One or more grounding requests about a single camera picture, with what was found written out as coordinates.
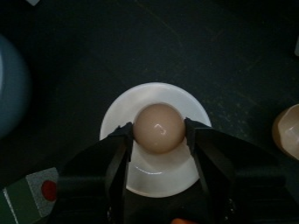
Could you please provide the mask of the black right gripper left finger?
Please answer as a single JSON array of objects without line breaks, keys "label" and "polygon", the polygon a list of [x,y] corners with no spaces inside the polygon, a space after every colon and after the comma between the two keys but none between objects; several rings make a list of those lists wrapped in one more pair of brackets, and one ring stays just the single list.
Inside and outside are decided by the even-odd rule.
[{"label": "black right gripper left finger", "polygon": [[132,129],[130,122],[117,126],[64,165],[50,224],[124,224]]}]

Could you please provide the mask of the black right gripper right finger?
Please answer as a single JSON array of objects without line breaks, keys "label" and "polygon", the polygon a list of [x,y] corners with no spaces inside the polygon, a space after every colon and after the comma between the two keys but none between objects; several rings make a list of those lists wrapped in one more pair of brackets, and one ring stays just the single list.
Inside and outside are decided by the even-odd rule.
[{"label": "black right gripper right finger", "polygon": [[186,118],[185,139],[204,193],[201,224],[299,224],[299,204],[276,158]]}]

